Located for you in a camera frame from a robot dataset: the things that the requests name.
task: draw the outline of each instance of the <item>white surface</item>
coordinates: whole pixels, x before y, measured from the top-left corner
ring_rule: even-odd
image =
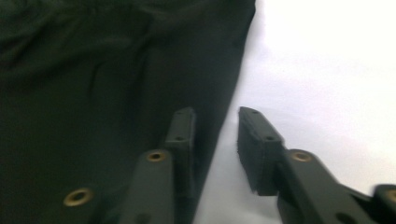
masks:
[[[241,78],[195,224],[281,223],[251,193],[237,111],[261,111],[286,147],[315,153],[343,184],[396,184],[396,2],[257,0]]]

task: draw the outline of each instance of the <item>dark green fabric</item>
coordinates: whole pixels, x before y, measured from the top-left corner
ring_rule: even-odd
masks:
[[[0,222],[45,223],[69,189],[117,191],[187,106],[201,191],[253,14],[253,0],[0,1]],[[178,202],[179,223],[197,201]]]

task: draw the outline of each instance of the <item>white background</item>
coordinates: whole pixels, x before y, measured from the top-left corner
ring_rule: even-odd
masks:
[[[194,224],[281,223],[251,193],[236,153],[238,107],[261,111],[287,148],[315,153],[366,194],[396,184],[396,2],[257,0],[233,104]]]

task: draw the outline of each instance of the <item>brass grommet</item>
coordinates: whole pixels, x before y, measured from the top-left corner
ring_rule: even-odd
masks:
[[[80,206],[89,202],[92,198],[93,192],[90,189],[76,189],[64,198],[64,205],[68,207]]]
[[[311,161],[312,157],[305,152],[294,152],[291,157],[296,161]]]
[[[165,160],[165,154],[163,152],[157,151],[148,154],[148,161],[163,161]]]
[[[391,201],[396,203],[396,189],[390,189],[387,191],[388,198],[390,198]]]

